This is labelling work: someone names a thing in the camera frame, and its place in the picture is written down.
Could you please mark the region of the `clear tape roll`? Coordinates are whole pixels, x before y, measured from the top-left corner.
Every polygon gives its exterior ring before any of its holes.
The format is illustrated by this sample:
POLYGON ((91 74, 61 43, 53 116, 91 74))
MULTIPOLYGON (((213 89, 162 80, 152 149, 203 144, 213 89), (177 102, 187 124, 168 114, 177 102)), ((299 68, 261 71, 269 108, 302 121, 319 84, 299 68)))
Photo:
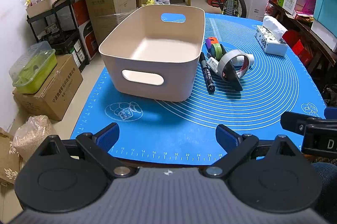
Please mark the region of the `clear tape roll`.
POLYGON ((241 79, 246 73, 247 70, 251 66, 250 56, 244 53, 241 50, 231 50, 225 53, 221 59, 218 61, 218 72, 217 74, 223 80, 228 81, 226 78, 227 72, 225 68, 232 68, 233 71, 236 72, 236 76, 238 79, 241 79))

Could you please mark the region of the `cardboard box on floor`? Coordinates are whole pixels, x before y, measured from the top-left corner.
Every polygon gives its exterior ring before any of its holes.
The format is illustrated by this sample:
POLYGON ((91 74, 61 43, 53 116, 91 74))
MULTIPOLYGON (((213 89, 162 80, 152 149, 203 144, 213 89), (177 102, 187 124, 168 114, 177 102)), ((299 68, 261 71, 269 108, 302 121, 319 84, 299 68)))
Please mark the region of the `cardboard box on floor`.
POLYGON ((13 91, 15 100, 32 115, 46 115, 61 121, 83 81, 70 54, 57 56, 57 65, 35 94, 13 91))

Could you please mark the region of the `black remote control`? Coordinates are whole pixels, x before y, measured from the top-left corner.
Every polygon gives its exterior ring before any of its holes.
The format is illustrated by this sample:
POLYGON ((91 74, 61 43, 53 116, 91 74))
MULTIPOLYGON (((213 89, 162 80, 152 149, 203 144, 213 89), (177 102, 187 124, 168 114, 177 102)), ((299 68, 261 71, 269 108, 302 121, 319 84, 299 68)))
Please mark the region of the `black remote control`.
POLYGON ((237 91, 241 92, 243 90, 241 83, 239 81, 238 75, 231 61, 229 61, 223 68, 222 78, 224 81, 227 81, 231 87, 237 91))

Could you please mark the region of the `beige plastic storage bin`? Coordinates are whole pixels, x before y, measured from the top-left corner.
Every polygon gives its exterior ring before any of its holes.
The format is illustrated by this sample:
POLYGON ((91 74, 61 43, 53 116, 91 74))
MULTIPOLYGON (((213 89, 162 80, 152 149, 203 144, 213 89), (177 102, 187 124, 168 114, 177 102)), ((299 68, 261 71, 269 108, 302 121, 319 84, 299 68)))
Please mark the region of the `beige plastic storage bin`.
POLYGON ((99 52, 119 92, 181 102, 193 90, 204 34, 203 9, 144 6, 104 39, 99 52))

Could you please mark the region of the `brown paper bag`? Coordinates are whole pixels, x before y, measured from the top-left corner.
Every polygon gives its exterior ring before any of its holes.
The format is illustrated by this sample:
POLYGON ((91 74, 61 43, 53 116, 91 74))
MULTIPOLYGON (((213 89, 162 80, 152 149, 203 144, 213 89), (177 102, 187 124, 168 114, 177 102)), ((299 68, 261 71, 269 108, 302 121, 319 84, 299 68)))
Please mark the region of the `brown paper bag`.
POLYGON ((14 184, 21 170, 22 157, 13 146, 13 136, 0 128, 1 183, 14 184))

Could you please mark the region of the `blue silicone baking mat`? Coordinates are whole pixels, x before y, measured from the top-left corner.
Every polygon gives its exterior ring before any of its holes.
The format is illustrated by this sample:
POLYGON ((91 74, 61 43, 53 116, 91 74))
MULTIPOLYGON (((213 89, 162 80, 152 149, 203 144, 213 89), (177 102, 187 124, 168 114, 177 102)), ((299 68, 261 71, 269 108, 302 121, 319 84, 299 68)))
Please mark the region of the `blue silicone baking mat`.
POLYGON ((215 37, 231 51, 252 54, 255 62, 236 92, 213 76, 215 92, 207 92, 197 70, 191 96, 182 102, 149 100, 118 92, 107 70, 100 74, 72 132, 96 133, 117 123, 119 139, 111 155, 135 161, 209 165, 224 156, 215 138, 217 125, 260 139, 283 134, 285 111, 322 117, 325 103, 299 58, 288 50, 283 57, 266 54, 255 32, 258 21, 206 14, 206 37, 215 37))

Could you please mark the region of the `green round tin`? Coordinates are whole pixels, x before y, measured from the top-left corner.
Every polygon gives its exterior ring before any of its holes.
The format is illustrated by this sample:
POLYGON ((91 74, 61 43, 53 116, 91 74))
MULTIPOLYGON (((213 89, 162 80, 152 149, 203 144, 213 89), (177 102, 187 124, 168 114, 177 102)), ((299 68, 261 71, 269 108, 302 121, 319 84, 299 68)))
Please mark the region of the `green round tin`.
POLYGON ((226 50, 220 43, 212 43, 210 47, 210 54, 216 60, 220 60, 225 54, 226 50))

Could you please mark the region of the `green lidded plastic container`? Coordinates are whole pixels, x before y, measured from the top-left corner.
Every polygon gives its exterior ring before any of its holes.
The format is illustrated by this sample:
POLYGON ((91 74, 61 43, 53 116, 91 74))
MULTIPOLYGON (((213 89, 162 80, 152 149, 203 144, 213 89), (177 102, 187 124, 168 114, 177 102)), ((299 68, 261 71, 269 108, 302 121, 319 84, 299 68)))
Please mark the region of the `green lidded plastic container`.
POLYGON ((9 69, 12 85, 22 94, 35 94, 56 65, 55 49, 47 41, 35 43, 9 69))

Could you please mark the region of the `black metal shelf rack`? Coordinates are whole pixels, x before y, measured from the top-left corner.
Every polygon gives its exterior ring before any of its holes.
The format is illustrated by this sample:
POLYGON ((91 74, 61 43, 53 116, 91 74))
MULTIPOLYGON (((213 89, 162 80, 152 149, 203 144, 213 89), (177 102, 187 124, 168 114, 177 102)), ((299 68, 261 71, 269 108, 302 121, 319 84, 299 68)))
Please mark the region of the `black metal shelf rack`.
POLYGON ((52 8, 34 17, 27 17, 33 36, 37 42, 47 41, 56 55, 72 55, 80 71, 90 63, 80 37, 71 0, 56 0, 52 8), (60 12, 67 10, 69 23, 60 20, 60 12))

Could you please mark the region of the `white pill bottle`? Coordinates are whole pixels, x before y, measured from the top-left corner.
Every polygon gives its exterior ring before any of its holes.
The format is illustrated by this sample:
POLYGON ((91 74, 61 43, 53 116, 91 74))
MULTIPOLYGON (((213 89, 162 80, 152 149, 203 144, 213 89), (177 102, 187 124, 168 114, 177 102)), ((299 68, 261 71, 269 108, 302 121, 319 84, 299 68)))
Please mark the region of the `white pill bottle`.
MULTIPOLYGON (((246 55, 248 56, 248 59, 250 61, 250 66, 253 66, 254 61, 255 61, 254 56, 252 54, 246 54, 246 55)), ((242 56, 242 55, 237 56, 236 57, 236 64, 235 65, 236 66, 243 65, 244 60, 245 60, 244 56, 242 56)))

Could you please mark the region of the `lower wrapped cardboard box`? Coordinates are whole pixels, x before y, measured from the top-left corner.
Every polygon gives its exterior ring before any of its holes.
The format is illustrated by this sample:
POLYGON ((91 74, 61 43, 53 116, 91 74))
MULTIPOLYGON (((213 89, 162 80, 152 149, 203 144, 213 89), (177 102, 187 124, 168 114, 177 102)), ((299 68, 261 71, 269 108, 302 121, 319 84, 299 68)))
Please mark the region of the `lower wrapped cardboard box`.
POLYGON ((131 13, 135 11, 131 10, 125 13, 101 15, 95 17, 90 14, 90 21, 95 34, 97 44, 100 45, 105 38, 131 13))

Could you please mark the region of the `black marker pen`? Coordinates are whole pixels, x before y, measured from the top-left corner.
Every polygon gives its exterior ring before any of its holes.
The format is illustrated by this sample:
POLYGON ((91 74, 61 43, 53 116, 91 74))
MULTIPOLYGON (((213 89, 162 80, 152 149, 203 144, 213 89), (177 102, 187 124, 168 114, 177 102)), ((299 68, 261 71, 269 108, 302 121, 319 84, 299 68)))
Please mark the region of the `black marker pen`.
POLYGON ((210 70, 207 66, 205 55, 203 52, 201 52, 199 56, 199 63, 202 69, 203 77, 205 80, 206 88, 209 93, 214 93, 215 92, 215 85, 210 73, 210 70))

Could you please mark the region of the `white tissue box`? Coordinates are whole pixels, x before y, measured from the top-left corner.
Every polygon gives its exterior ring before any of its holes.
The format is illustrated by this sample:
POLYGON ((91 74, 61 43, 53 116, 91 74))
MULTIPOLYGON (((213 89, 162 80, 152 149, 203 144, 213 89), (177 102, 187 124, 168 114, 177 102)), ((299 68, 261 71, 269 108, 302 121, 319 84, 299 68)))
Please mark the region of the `white tissue box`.
POLYGON ((265 15, 262 25, 257 25, 255 38, 266 54, 285 56, 288 45, 283 39, 287 29, 274 17, 265 15))

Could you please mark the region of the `teal plastic crate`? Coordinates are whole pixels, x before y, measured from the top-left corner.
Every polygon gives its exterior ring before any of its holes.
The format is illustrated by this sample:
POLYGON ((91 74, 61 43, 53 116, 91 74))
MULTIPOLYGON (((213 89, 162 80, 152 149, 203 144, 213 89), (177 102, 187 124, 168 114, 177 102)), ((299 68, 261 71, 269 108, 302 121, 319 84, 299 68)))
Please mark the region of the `teal plastic crate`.
POLYGON ((336 37, 337 0, 316 0, 314 19, 336 37))

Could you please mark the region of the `orange purple toy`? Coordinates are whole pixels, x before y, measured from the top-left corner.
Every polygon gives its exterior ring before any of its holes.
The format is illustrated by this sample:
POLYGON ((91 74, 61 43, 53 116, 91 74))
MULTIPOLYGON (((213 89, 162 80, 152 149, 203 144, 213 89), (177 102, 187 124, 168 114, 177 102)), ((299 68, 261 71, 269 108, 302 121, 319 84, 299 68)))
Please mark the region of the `orange purple toy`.
POLYGON ((215 43, 219 43, 217 38, 215 38, 215 37, 206 38, 205 44, 206 44, 206 49, 209 53, 211 52, 211 45, 215 44, 215 43))

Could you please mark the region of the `bag of grain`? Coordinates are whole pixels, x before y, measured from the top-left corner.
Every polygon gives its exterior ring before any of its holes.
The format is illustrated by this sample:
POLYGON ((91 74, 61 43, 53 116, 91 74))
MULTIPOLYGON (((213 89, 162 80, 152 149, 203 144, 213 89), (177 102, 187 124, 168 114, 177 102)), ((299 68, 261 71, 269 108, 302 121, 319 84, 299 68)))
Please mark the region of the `bag of grain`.
POLYGON ((49 118, 46 115, 30 116, 27 122, 15 132, 12 141, 13 147, 27 162, 49 135, 56 135, 49 118))

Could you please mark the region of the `white usb charger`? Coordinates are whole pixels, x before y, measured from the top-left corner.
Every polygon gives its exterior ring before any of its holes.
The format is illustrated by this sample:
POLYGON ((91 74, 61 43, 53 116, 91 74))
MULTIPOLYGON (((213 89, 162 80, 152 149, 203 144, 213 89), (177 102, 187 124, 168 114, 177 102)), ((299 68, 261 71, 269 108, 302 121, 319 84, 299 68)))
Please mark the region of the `white usb charger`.
POLYGON ((209 57, 206 63, 215 74, 218 74, 219 62, 215 58, 209 57))

